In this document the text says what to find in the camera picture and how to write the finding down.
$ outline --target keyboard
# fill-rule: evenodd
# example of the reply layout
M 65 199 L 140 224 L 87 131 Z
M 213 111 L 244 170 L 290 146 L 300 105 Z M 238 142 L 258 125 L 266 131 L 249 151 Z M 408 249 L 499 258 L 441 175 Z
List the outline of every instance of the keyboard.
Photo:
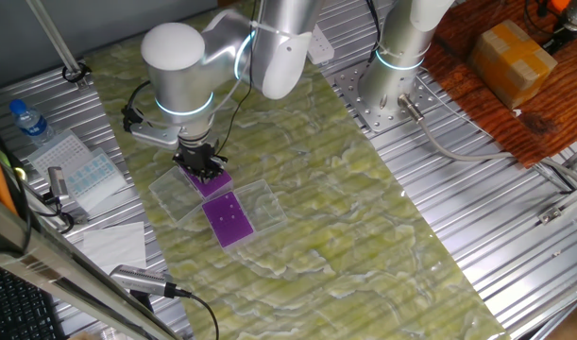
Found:
M 50 295 L 0 268 L 0 340 L 62 340 Z

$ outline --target wooden surface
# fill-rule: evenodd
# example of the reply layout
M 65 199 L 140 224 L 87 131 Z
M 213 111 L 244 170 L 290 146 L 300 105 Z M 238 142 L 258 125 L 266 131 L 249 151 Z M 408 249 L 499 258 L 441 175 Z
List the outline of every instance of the wooden surface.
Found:
M 577 308 L 547 338 L 548 340 L 577 340 Z
M 524 4 L 523 0 L 475 0 L 450 9 L 437 28 L 425 66 L 473 120 L 530 167 L 577 141 L 577 40 L 554 55 L 559 64 L 540 93 L 518 107 L 519 118 L 466 66 L 477 38 L 502 21 L 510 19 L 529 34 L 523 22 Z M 535 1 L 530 4 L 532 18 L 552 31 L 555 19 L 539 20 Z M 539 43 L 548 39 L 531 36 Z

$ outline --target metal slotted table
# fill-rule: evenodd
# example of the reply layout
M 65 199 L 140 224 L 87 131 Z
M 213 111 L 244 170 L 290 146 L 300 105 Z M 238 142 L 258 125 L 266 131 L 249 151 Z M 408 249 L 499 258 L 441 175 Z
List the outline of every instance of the metal slotted table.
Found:
M 378 1 L 382 18 L 390 1 Z M 367 59 L 376 29 L 364 1 L 327 0 L 318 25 L 335 49 L 330 63 L 320 66 L 330 85 L 340 72 Z M 0 131 L 9 148 L 24 162 L 35 146 L 23 138 L 8 114 L 8 102 L 16 97 L 36 104 L 58 130 L 71 128 L 91 150 L 103 148 L 124 172 L 128 186 L 106 200 L 105 210 L 92 215 L 87 227 L 67 235 L 78 248 L 85 230 L 113 228 L 143 221 L 147 267 L 166 269 L 160 247 L 145 216 L 143 204 L 94 86 L 79 91 L 54 70 L 0 90 Z M 455 111 L 455 103 L 427 75 L 421 78 Z M 334 86 L 337 95 L 342 91 Z M 459 153 L 493 153 L 492 140 L 467 121 L 435 103 L 426 119 L 438 141 Z M 564 199 L 558 189 L 535 170 L 525 170 L 512 159 L 460 162 L 437 154 L 426 136 L 411 121 L 395 118 L 395 124 L 376 133 L 365 125 L 359 112 L 347 105 L 355 123 L 376 147 L 380 157 L 404 187 L 437 236 L 460 265 L 490 311 L 514 336 L 535 328 L 550 315 L 568 306 L 577 294 L 569 293 L 577 282 L 577 218 L 542 226 L 538 216 Z M 577 143 L 561 155 L 564 162 L 577 151 Z M 46 190 L 35 171 L 30 185 Z M 157 298 L 156 315 L 175 331 L 190 331 L 178 300 Z M 111 330 L 76 308 L 57 302 L 67 334 Z

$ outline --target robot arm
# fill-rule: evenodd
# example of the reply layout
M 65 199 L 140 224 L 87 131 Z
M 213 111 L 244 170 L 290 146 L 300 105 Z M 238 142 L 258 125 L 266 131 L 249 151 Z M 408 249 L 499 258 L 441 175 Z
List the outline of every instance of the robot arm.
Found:
M 162 147 L 178 146 L 174 160 L 202 181 L 220 175 L 227 160 L 215 153 L 218 140 L 210 134 L 214 90 L 236 78 L 251 81 L 270 99 L 289 94 L 302 74 L 322 4 L 263 1 L 259 23 L 225 10 L 201 33 L 185 24 L 154 27 L 145 35 L 141 50 L 156 102 L 170 128 L 162 132 L 131 127 L 133 135 Z M 169 133 L 177 134 L 176 141 L 172 136 L 169 140 Z
M 359 80 L 361 97 L 373 111 L 400 110 L 398 98 L 413 90 L 434 30 L 453 1 L 399 0 L 386 16 L 381 50 Z M 133 135 L 178 147 L 174 161 L 202 181 L 220 175 L 227 159 L 216 153 L 218 140 L 210 134 L 218 109 L 214 90 L 236 78 L 270 99 L 289 94 L 302 74 L 322 4 L 266 0 L 259 22 L 226 10 L 201 33 L 184 24 L 154 27 L 144 37 L 142 55 L 170 128 L 131 127 Z

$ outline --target bottle cap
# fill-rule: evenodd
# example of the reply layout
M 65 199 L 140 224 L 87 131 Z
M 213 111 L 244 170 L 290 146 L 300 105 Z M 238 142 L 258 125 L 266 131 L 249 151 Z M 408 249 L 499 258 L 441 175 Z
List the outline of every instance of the bottle cap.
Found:
M 15 114 L 22 114 L 27 111 L 27 107 L 22 99 L 13 99 L 8 107 L 11 109 L 11 112 Z

